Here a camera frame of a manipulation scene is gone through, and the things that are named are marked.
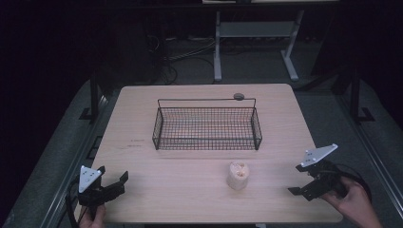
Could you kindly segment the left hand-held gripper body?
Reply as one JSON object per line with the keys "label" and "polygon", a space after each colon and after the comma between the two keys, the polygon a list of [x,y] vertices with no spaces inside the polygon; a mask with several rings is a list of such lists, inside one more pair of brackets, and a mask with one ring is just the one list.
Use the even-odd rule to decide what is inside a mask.
{"label": "left hand-held gripper body", "polygon": [[79,204],[89,209],[93,218],[95,218],[97,207],[106,202],[115,200],[125,192],[125,189],[111,189],[108,186],[103,187],[102,175],[97,169],[81,167],[79,175],[78,201]]}

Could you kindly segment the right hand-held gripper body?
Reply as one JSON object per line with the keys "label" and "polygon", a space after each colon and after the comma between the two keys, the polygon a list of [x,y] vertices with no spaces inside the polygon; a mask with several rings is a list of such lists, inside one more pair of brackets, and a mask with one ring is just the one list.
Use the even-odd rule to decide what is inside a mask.
{"label": "right hand-held gripper body", "polygon": [[314,164],[314,169],[307,172],[314,180],[302,187],[302,196],[307,200],[313,200],[321,197],[330,191],[337,192],[341,197],[347,195],[347,190],[341,183],[341,171],[330,161],[325,158],[338,149],[333,143],[320,148],[309,149],[305,151],[302,162],[303,167]]}

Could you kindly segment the black wire basket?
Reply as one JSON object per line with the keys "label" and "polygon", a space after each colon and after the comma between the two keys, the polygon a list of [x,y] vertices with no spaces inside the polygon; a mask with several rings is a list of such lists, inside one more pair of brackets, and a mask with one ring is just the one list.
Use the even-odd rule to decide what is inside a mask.
{"label": "black wire basket", "polygon": [[152,141],[161,150],[257,150],[256,100],[160,99]]}

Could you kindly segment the person's left hand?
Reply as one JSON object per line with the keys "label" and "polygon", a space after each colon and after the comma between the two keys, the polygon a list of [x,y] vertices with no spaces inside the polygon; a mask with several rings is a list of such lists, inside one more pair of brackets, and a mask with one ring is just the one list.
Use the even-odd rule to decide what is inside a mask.
{"label": "person's left hand", "polygon": [[90,212],[85,206],[81,208],[81,220],[79,221],[80,228],[105,228],[106,207],[100,205],[97,207],[95,218],[93,218]]}

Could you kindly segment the person's right hand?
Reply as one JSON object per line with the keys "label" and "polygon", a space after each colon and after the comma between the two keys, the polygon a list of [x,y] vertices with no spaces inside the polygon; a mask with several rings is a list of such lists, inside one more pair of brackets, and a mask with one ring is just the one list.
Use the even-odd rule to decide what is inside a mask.
{"label": "person's right hand", "polygon": [[344,198],[338,198],[335,194],[326,193],[321,198],[331,204],[340,214],[351,221],[358,228],[356,222],[358,216],[366,211],[374,211],[369,197],[364,188],[356,181],[342,177],[341,182],[348,191]]}

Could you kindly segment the black metal stand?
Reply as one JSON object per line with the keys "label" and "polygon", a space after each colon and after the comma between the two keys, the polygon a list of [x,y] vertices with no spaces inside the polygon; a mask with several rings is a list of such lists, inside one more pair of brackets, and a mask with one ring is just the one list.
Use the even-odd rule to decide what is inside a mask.
{"label": "black metal stand", "polygon": [[359,105],[360,100],[360,76],[355,68],[343,68],[337,75],[333,86],[336,95],[343,95],[350,90],[349,114],[355,123],[374,122],[374,116],[367,107]]}
{"label": "black metal stand", "polygon": [[80,120],[93,124],[100,115],[101,102],[104,96],[102,92],[103,78],[99,74],[93,74],[89,79],[89,107],[85,107],[79,117]]}

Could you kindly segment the aluminium floor rail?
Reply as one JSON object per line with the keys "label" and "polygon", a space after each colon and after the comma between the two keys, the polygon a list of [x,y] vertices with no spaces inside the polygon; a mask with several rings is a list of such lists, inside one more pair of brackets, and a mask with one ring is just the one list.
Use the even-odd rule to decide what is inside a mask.
{"label": "aluminium floor rail", "polygon": [[79,119],[83,109],[89,107],[88,104],[80,104],[85,101],[86,99],[73,101],[73,107],[68,109],[67,115],[56,129],[55,138],[50,141],[51,154],[45,157],[44,168],[55,186],[49,198],[50,204],[41,219],[40,228],[60,228],[64,223],[67,228],[70,227],[69,212],[73,211],[77,201],[76,178],[82,164],[90,165],[92,162],[92,145],[101,132],[100,123],[108,104],[107,98],[103,96],[100,115],[94,123],[90,123]]}
{"label": "aluminium floor rail", "polygon": [[403,221],[403,130],[376,97],[364,101],[356,120],[350,113],[350,103],[337,99],[368,154],[380,182]]}

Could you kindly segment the grey metal desk frame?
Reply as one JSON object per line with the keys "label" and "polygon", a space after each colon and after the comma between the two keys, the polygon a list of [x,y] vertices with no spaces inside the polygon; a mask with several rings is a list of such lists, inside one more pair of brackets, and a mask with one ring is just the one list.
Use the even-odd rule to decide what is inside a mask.
{"label": "grey metal desk frame", "polygon": [[297,13],[294,21],[279,22],[223,22],[221,13],[216,12],[215,51],[213,54],[214,80],[220,82],[221,74],[221,40],[223,38],[288,38],[289,45],[282,50],[281,57],[290,79],[298,80],[298,75],[291,59],[304,11]]}

